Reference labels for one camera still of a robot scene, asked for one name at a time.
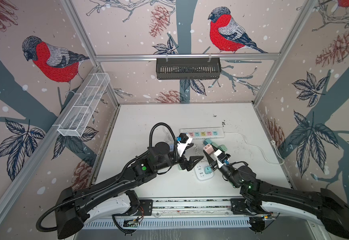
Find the pink charger plug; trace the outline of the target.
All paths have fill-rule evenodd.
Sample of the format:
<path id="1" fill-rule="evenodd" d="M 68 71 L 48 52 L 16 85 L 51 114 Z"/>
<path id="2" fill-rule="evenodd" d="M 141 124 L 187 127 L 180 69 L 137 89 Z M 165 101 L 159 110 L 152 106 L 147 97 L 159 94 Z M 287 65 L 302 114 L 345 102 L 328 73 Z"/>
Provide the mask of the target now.
<path id="1" fill-rule="evenodd" d="M 213 146 L 211 144 L 207 144 L 203 147 L 203 150 L 208 154 L 211 155 L 215 152 Z"/>

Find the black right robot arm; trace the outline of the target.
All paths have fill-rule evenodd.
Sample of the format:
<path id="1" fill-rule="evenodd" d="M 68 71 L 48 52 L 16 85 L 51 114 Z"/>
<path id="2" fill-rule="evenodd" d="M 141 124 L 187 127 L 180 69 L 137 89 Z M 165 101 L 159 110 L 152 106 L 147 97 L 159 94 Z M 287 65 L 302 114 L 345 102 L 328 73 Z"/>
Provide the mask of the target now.
<path id="1" fill-rule="evenodd" d="M 349 239 L 349 206 L 328 189 L 306 192 L 276 186 L 259 180 L 242 161 L 239 168 L 228 163 L 229 154 L 216 150 L 211 157 L 204 153 L 213 170 L 240 191 L 240 198 L 231 199 L 231 211 L 235 215 L 270 216 L 286 214 L 323 226 L 327 232 Z"/>

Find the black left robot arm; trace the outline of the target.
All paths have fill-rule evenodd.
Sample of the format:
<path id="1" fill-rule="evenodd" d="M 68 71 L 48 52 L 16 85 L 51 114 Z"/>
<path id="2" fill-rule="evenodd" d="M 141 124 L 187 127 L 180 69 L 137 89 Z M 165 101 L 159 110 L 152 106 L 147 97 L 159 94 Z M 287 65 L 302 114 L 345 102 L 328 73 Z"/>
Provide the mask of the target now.
<path id="1" fill-rule="evenodd" d="M 172 146 L 165 142 L 152 144 L 153 133 L 160 126 L 169 130 Z M 59 240 L 70 237 L 79 232 L 85 222 L 94 218 L 91 210 L 119 194 L 126 195 L 127 208 L 124 211 L 117 210 L 115 215 L 134 214 L 140 202 L 133 189 L 158 175 L 166 174 L 175 165 L 191 171 L 203 159 L 202 156 L 184 156 L 185 151 L 192 146 L 189 135 L 181 133 L 176 137 L 168 124 L 155 124 L 149 133 L 149 146 L 143 154 L 127 162 L 119 174 L 103 182 L 81 190 L 68 187 L 61 191 L 55 206 L 37 220 L 36 229 L 44 233 L 56 231 Z"/>

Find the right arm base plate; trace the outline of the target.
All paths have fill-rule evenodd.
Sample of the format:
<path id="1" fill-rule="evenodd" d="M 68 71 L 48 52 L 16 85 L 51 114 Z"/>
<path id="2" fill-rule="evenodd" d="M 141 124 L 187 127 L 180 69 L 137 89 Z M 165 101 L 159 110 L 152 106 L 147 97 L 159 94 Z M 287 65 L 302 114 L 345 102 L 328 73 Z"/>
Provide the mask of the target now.
<path id="1" fill-rule="evenodd" d="M 260 210 L 251 202 L 244 198 L 230 199 L 231 211 L 234 215 L 255 216 L 260 214 Z"/>

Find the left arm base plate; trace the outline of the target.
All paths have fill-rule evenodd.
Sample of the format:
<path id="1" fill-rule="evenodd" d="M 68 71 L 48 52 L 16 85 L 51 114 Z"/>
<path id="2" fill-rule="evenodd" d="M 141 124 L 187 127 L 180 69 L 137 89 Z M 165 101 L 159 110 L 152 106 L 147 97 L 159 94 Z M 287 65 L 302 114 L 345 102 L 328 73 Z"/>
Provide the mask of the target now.
<path id="1" fill-rule="evenodd" d="M 151 216 L 153 210 L 153 200 L 139 200 L 139 207 L 134 216 Z"/>

